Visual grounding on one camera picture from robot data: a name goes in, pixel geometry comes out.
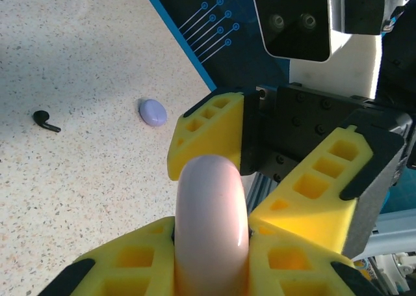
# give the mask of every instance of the speckled countertop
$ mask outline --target speckled countertop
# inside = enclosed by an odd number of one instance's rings
[[[170,137],[209,91],[148,0],[1,0],[0,17],[0,295],[37,295],[80,254],[174,214]],[[165,105],[165,126],[141,121],[141,98]]]

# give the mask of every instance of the wireless earbud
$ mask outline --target wireless earbud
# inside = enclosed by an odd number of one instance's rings
[[[46,123],[46,120],[48,119],[49,119],[49,113],[47,111],[36,111],[33,113],[33,120],[40,127],[54,131],[54,132],[59,132],[60,131],[59,127],[55,127]]]

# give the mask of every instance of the purple oval object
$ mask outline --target purple oval object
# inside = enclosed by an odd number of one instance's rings
[[[138,111],[145,123],[153,127],[163,125],[168,119],[166,109],[156,100],[144,101]]]

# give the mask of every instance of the screw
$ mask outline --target screw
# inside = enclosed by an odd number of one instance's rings
[[[403,272],[404,272],[404,273],[406,273],[407,275],[413,272],[413,271],[412,271],[413,269],[412,269],[411,267],[408,267],[408,266],[403,266],[402,270],[403,270]]]
[[[317,125],[315,127],[315,131],[319,134],[319,135],[323,135],[325,133],[325,128],[323,125]]]
[[[320,105],[323,109],[330,109],[332,107],[331,101],[329,99],[323,99]]]
[[[300,119],[299,119],[298,117],[293,117],[293,118],[292,118],[292,124],[293,124],[295,127],[299,127],[299,126],[302,124],[302,122],[300,121]]]
[[[278,174],[274,174],[273,175],[273,180],[276,181],[277,183],[280,183],[281,182],[281,178],[280,178],[280,176]]]
[[[285,159],[282,156],[277,155],[276,156],[276,162],[281,165],[285,162]]]
[[[266,91],[264,91],[263,89],[259,90],[259,94],[261,99],[264,99],[266,97]]]
[[[296,101],[298,101],[299,103],[302,103],[303,101],[305,101],[305,94],[304,93],[298,93],[296,95]]]

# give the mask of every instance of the yellow foam pad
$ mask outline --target yellow foam pad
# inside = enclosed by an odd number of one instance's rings
[[[331,266],[354,266],[348,258],[271,224],[258,224],[253,230],[249,295],[354,296]]]
[[[71,296],[174,295],[175,219],[163,218],[82,255],[96,264]]]
[[[250,226],[267,222],[341,253],[357,200],[339,195],[371,157],[354,126],[337,128],[251,213]]]
[[[174,218],[123,235],[76,261],[96,264],[71,296],[173,296]],[[353,296],[331,262],[353,266],[346,257],[266,222],[250,239],[249,296]]]
[[[168,175],[178,180],[183,167],[201,155],[228,158],[237,169],[241,163],[244,96],[230,92],[212,97],[190,116],[177,121],[168,152]]]

